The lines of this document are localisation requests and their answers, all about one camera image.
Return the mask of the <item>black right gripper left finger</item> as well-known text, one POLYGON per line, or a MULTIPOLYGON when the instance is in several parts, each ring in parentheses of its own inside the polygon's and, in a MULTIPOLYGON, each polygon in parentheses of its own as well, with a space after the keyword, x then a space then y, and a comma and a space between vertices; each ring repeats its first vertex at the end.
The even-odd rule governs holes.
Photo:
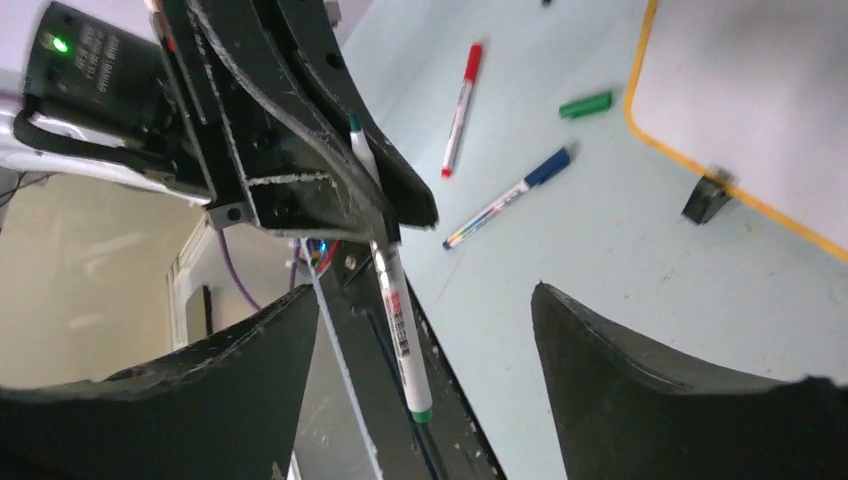
POLYGON ((314 289, 101 381, 1 391, 5 479, 283 479, 317 331, 314 289))

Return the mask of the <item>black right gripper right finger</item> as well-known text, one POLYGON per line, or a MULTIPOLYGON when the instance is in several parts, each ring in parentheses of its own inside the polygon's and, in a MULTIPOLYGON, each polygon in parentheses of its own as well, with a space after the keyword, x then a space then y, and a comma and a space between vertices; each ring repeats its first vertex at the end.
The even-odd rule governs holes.
POLYGON ((847 390, 683 353, 538 284, 532 324, 571 479, 843 479, 847 390))

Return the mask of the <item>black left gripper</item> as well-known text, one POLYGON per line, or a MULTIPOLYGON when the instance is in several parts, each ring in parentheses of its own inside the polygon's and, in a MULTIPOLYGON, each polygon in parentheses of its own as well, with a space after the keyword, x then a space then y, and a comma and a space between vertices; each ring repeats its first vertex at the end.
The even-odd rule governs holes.
POLYGON ((430 188, 377 125, 322 1, 155 1, 152 24, 215 229, 370 243, 433 228, 430 188))

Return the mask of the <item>green marker pen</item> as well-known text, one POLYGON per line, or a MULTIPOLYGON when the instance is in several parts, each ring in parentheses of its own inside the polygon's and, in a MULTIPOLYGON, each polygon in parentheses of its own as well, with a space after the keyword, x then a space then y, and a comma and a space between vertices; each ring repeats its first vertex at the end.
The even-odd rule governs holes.
POLYGON ((392 222, 381 215, 379 235, 370 247, 406 406, 415 423, 426 425, 433 418, 433 400, 399 254, 400 243, 391 234, 393 228, 392 222))

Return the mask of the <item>green marker cap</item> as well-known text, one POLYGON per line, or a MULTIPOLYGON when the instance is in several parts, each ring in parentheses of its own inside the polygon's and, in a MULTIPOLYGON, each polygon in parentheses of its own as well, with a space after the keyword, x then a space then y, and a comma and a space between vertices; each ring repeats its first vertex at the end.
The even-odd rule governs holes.
POLYGON ((558 109, 561 119, 578 119, 608 111, 613 104, 613 93, 605 91, 584 96, 565 104, 558 109))

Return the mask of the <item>yellow framed whiteboard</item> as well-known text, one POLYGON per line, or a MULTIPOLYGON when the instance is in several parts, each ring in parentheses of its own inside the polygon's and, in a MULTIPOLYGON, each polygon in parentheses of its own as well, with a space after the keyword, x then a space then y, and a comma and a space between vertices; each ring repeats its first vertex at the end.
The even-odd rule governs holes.
POLYGON ((847 5, 651 1, 631 132, 828 254, 847 257, 847 5))

